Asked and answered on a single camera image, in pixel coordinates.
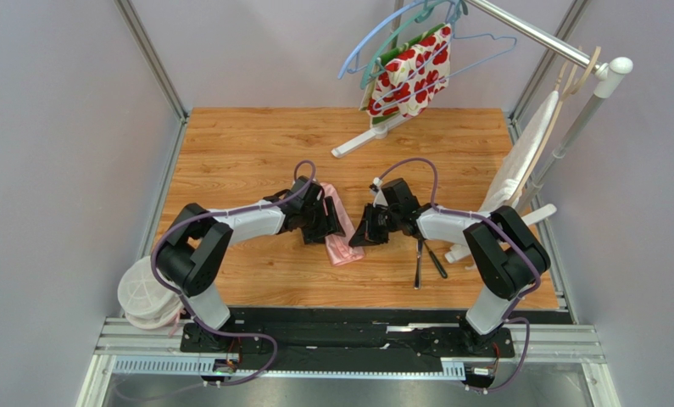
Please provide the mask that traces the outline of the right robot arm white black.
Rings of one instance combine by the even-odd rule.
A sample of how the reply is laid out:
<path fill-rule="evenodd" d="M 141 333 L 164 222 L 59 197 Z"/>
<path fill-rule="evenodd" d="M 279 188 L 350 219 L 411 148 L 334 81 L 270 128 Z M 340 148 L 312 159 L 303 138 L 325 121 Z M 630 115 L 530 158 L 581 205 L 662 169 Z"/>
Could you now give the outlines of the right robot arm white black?
<path fill-rule="evenodd" d="M 402 178 L 372 190 L 375 200 L 365 206 L 350 246 L 385 244 L 397 231 L 417 240 L 466 246 L 483 282 L 465 317 L 478 335 L 486 336 L 500 327 L 517 301 L 551 267 L 547 250 L 510 206 L 469 213 L 420 203 Z"/>

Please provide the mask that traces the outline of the white mesh basket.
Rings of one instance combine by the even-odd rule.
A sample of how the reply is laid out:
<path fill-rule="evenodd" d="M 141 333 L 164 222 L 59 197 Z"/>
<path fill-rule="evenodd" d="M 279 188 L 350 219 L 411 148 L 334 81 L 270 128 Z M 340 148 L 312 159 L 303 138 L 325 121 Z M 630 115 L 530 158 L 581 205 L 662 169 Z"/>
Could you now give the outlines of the white mesh basket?
<path fill-rule="evenodd" d="M 181 301 L 153 276 L 149 256 L 139 259 L 121 277 L 117 299 L 125 318 L 142 330 L 153 330 L 177 321 Z"/>

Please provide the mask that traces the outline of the white clothes rack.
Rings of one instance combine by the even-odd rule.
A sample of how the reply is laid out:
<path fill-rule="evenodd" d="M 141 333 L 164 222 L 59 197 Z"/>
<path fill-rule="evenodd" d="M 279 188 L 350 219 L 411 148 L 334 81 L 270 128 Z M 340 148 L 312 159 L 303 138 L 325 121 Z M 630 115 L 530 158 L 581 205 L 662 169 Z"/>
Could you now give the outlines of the white clothes rack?
<path fill-rule="evenodd" d="M 394 42 L 392 41 L 392 36 L 396 37 L 398 33 L 401 32 L 399 27 L 401 26 L 400 24 L 402 24 L 402 14 L 418 6 L 426 5 L 428 7 L 430 2 L 431 1 L 412 1 L 409 4 L 404 5 L 404 1 L 395 1 L 392 14 L 386 17 L 369 34 L 367 34 L 357 45 L 357 47 L 349 54 L 343 63 L 343 67 L 339 71 L 338 79 L 342 79 L 345 73 L 354 74 L 367 68 L 371 69 L 371 62 L 363 67 L 357 66 L 359 62 L 359 54 L 364 45 L 369 42 L 378 31 L 384 28 L 387 24 L 390 24 L 390 40 L 388 45 L 391 47 Z M 526 192 L 522 195 L 521 201 L 519 202 L 519 205 L 521 206 L 518 205 L 518 209 L 525 209 L 527 208 L 528 204 L 532 205 L 532 200 L 534 200 L 534 198 L 539 198 L 538 194 L 543 188 L 544 179 L 551 171 L 554 164 L 564 157 L 569 147 L 571 147 L 574 141 L 582 134 L 582 131 L 584 130 L 587 123 L 592 119 L 595 112 L 597 112 L 603 102 L 612 95 L 616 88 L 621 84 L 625 76 L 632 72 L 633 62 L 627 57 L 619 57 L 612 59 L 609 63 L 603 64 L 597 60 L 598 57 L 587 55 L 583 51 L 579 51 L 578 48 L 573 47 L 567 43 L 566 39 L 575 30 L 588 6 L 593 1 L 572 1 L 555 34 L 549 34 L 535 25 L 532 25 L 525 20 L 522 20 L 505 11 L 499 6 L 490 3 L 489 1 L 461 2 L 470 4 L 472 7 L 477 8 L 484 14 L 492 17 L 493 19 L 496 19 L 504 25 L 507 25 L 514 31 L 525 36 L 527 39 L 545 48 L 545 52 L 543 53 L 537 68 L 530 77 L 530 80 L 527 83 L 525 89 L 520 95 L 517 105 L 510 112 L 510 114 L 506 116 L 509 118 L 509 125 L 511 125 L 512 130 L 523 130 L 522 126 L 519 124 L 519 121 L 523 118 L 527 107 L 534 98 L 534 94 L 537 91 L 538 86 L 540 83 L 542 83 L 549 68 L 552 67 L 557 57 L 562 57 L 566 63 L 573 63 L 575 67 L 583 68 L 583 79 L 585 79 L 585 81 L 587 80 L 586 78 L 588 72 L 590 72 L 590 74 L 599 81 L 598 85 L 593 91 L 593 95 L 591 98 L 589 98 L 577 119 L 573 121 L 571 127 L 568 129 L 568 132 L 565 134 L 563 142 L 561 142 L 561 144 L 551 153 L 552 155 L 549 156 L 548 161 L 536 176 L 532 175 L 529 180 L 523 180 L 525 183 L 521 185 L 526 187 Z M 596 48 L 594 55 L 598 55 L 597 51 L 598 50 Z M 331 154 L 335 158 L 342 158 L 345 155 L 352 153 L 356 149 L 363 147 L 372 140 L 385 138 L 389 130 L 403 124 L 407 120 L 408 119 L 405 118 L 389 119 L 385 122 L 386 124 L 378 124 L 376 127 L 371 125 L 369 130 L 345 142 L 344 144 L 333 148 Z"/>

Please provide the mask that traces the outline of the light blue hanger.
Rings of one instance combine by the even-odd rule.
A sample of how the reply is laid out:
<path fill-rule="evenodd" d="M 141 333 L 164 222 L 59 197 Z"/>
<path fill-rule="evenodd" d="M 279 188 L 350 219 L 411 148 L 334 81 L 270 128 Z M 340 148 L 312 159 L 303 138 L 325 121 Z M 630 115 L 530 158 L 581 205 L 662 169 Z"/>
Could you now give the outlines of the light blue hanger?
<path fill-rule="evenodd" d="M 392 11 L 365 33 L 343 60 L 338 80 L 371 71 L 376 58 L 394 46 L 404 30 L 429 21 L 442 6 L 447 8 L 444 17 L 447 23 L 456 21 L 462 13 L 460 1 L 394 1 Z"/>

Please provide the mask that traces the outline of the teal green hanger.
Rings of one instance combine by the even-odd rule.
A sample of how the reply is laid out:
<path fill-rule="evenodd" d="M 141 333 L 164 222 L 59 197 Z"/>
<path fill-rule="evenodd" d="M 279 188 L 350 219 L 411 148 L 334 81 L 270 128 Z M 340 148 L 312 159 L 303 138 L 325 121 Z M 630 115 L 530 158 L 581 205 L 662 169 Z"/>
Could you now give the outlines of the teal green hanger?
<path fill-rule="evenodd" d="M 392 11 L 365 35 L 349 55 L 349 58 L 344 61 L 340 74 L 361 73 L 359 88 L 365 90 L 367 85 L 377 76 L 377 61 L 383 61 L 382 55 L 391 52 L 402 44 L 399 40 L 402 32 L 407 30 L 411 25 L 418 25 L 428 21 L 437 7 L 443 4 L 447 4 L 447 12 L 444 18 L 444 23 L 447 25 L 453 25 L 461 17 L 469 14 L 466 1 L 411 1 L 410 3 L 406 3 Z M 384 29 L 388 29 L 388 36 L 385 41 L 379 46 L 372 57 L 365 62 L 362 61 L 360 58 L 363 48 Z"/>

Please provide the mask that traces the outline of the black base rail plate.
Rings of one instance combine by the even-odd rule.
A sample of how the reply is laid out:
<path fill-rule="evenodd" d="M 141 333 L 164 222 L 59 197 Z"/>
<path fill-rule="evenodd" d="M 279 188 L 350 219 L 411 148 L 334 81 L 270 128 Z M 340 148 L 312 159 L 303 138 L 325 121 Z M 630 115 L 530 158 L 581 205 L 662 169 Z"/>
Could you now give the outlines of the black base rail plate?
<path fill-rule="evenodd" d="M 437 373 L 444 358 L 488 364 L 518 356 L 510 330 L 480 337 L 463 309 L 234 307 L 214 335 L 191 322 L 180 350 L 227 354 L 241 370 Z"/>

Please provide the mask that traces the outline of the black handled knife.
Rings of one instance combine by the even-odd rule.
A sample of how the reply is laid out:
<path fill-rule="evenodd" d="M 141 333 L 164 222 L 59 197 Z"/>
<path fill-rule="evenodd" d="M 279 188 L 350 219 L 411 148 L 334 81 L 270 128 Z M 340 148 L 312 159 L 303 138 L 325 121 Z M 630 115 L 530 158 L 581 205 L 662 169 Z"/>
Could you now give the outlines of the black handled knife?
<path fill-rule="evenodd" d="M 425 249 L 427 250 L 427 253 L 428 253 L 428 255 L 429 255 L 429 257 L 430 257 L 430 259 L 431 259 L 433 265 L 435 266 L 435 268 L 436 268 L 438 274 L 440 275 L 440 277 L 442 277 L 443 279 L 448 279 L 448 273 L 447 273 L 447 271 L 445 270 L 445 268 L 443 267 L 442 263 L 440 262 L 438 256 L 437 256 L 437 255 L 435 254 L 435 252 L 428 246 L 427 243 L 424 243 L 424 247 L 425 247 Z"/>

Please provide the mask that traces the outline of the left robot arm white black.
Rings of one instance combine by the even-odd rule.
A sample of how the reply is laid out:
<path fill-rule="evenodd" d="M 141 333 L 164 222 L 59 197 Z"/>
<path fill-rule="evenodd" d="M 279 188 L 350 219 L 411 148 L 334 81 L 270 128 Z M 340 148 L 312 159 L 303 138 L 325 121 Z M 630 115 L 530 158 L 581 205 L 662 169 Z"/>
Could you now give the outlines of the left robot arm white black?
<path fill-rule="evenodd" d="M 215 285 L 229 247 L 295 230 L 306 244 L 345 234 L 333 198 L 306 176 L 248 206 L 209 210 L 190 203 L 157 241 L 152 272 L 198 324 L 218 331 L 231 316 Z"/>

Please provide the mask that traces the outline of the red floral cloth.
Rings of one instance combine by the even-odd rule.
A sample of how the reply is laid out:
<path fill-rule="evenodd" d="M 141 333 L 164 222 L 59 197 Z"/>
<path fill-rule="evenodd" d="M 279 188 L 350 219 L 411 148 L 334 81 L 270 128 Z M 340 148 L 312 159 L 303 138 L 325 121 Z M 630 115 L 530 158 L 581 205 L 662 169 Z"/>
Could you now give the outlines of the red floral cloth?
<path fill-rule="evenodd" d="M 417 116 L 448 86 L 452 34 L 437 25 L 377 58 L 360 105 L 371 125 Z"/>

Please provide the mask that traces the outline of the white hanging cloth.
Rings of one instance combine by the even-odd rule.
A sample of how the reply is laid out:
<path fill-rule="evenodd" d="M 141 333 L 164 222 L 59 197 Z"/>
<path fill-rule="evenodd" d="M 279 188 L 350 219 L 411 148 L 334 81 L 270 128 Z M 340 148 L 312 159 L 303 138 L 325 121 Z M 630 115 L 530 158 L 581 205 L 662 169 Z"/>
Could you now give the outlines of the white hanging cloth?
<path fill-rule="evenodd" d="M 492 212 L 506 205 L 505 202 L 514 193 L 516 185 L 523 177 L 526 164 L 532 160 L 530 158 L 532 153 L 529 153 L 532 143 L 526 134 L 527 130 L 525 127 L 510 152 L 504 157 L 503 163 L 494 176 L 479 211 Z"/>

